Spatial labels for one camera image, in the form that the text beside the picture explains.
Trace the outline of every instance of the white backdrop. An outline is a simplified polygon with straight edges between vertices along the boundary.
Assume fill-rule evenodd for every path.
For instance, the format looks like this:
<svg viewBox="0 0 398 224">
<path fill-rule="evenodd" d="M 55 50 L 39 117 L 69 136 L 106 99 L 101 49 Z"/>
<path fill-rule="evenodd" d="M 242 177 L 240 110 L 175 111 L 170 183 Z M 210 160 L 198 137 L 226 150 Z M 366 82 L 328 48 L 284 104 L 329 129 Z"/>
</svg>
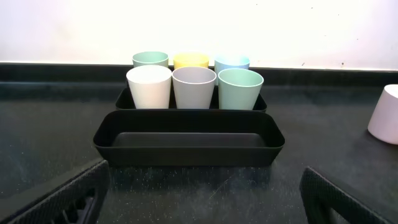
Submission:
<svg viewBox="0 0 398 224">
<path fill-rule="evenodd" d="M 0 62 L 132 64 L 159 50 L 241 53 L 253 67 L 398 70 L 397 9 L 397 0 L 0 0 Z"/>
</svg>

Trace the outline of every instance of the cup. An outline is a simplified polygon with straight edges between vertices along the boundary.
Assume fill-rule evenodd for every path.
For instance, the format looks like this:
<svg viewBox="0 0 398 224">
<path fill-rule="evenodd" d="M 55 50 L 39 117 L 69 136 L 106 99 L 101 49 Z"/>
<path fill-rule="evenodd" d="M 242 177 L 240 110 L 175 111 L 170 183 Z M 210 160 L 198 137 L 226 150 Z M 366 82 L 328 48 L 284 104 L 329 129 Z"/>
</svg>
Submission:
<svg viewBox="0 0 398 224">
<path fill-rule="evenodd" d="M 172 71 L 160 65 L 131 69 L 126 78 L 137 109 L 167 109 L 170 101 Z"/>
<path fill-rule="evenodd" d="M 252 110 L 263 77 L 243 68 L 227 68 L 218 74 L 218 99 L 222 110 Z"/>
<path fill-rule="evenodd" d="M 180 53 L 174 56 L 174 69 L 182 67 L 209 67 L 209 57 L 201 53 Z"/>
<path fill-rule="evenodd" d="M 242 55 L 218 55 L 214 61 L 214 70 L 218 75 L 220 71 L 227 68 L 244 68 L 249 69 L 249 58 Z"/>
<path fill-rule="evenodd" d="M 368 125 L 376 138 L 398 144 L 398 85 L 386 85 Z"/>
<path fill-rule="evenodd" d="M 183 67 L 173 71 L 173 87 L 178 109 L 208 109 L 216 73 L 209 68 Z"/>
<path fill-rule="evenodd" d="M 160 65 L 169 67 L 169 56 L 163 52 L 141 52 L 132 56 L 134 67 L 143 65 Z"/>
</svg>

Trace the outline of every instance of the rectangular tray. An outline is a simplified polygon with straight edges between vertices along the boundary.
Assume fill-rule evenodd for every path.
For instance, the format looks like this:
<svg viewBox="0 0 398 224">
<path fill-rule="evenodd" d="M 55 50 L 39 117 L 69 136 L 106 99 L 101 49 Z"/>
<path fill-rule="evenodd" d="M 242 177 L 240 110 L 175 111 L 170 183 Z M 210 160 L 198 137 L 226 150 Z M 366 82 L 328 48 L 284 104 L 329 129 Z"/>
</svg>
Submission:
<svg viewBox="0 0 398 224">
<path fill-rule="evenodd" d="M 118 110 L 136 109 L 129 88 L 125 88 L 120 93 L 118 100 L 116 101 L 116 109 Z M 169 109 L 177 109 L 173 87 L 170 91 Z M 211 97 L 210 109 L 218 110 L 218 86 L 214 87 L 213 96 Z M 257 97 L 256 104 L 254 104 L 253 110 L 266 112 L 266 109 L 267 109 L 267 104 L 262 98 L 262 96 L 259 94 L 259 96 Z"/>
<path fill-rule="evenodd" d="M 111 166 L 268 166 L 285 139 L 260 111 L 118 110 L 93 143 Z"/>
</svg>

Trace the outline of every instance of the dark countertop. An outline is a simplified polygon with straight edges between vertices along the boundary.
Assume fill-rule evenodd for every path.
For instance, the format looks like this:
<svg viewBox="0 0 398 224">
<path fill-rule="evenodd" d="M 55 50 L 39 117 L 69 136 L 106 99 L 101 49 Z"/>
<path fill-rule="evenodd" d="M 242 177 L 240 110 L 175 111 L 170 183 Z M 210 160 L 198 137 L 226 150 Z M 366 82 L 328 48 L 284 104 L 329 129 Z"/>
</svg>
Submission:
<svg viewBox="0 0 398 224">
<path fill-rule="evenodd" d="M 0 198 L 99 157 L 91 145 L 124 83 L 0 84 Z M 382 87 L 264 86 L 286 139 L 270 167 L 111 169 L 98 223 L 306 223 L 299 182 L 321 169 L 398 207 L 398 146 L 366 130 Z"/>
</svg>

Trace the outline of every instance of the mint green cup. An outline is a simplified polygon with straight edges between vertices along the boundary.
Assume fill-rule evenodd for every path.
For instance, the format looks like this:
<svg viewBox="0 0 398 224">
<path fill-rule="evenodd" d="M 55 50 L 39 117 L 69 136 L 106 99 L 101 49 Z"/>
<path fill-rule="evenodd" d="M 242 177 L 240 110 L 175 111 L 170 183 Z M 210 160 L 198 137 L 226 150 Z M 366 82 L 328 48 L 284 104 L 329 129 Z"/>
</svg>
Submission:
<svg viewBox="0 0 398 224">
<path fill-rule="evenodd" d="M 243 68 L 227 68 L 218 74 L 218 99 L 222 110 L 253 110 L 263 77 Z"/>
<path fill-rule="evenodd" d="M 141 52 L 132 56 L 134 67 L 143 65 L 160 65 L 169 67 L 169 56 L 163 52 Z"/>
</svg>

